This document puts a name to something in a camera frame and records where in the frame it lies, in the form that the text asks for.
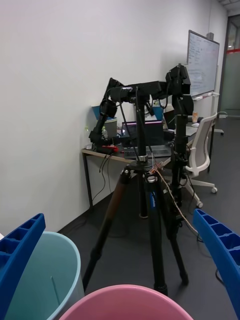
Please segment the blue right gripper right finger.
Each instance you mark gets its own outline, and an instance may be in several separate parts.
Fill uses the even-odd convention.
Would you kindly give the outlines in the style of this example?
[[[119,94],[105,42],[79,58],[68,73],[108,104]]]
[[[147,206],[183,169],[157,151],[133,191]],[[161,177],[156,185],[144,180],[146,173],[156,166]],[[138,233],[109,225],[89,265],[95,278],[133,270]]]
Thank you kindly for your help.
[[[193,225],[208,249],[225,285],[236,316],[240,317],[240,236],[200,209]]]

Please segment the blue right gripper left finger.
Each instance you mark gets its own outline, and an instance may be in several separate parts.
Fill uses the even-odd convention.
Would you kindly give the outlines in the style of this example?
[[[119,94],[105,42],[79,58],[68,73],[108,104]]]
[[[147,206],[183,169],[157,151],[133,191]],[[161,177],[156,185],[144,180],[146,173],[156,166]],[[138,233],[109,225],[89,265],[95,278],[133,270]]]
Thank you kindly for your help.
[[[3,320],[26,268],[46,228],[39,213],[0,240],[0,318]]]

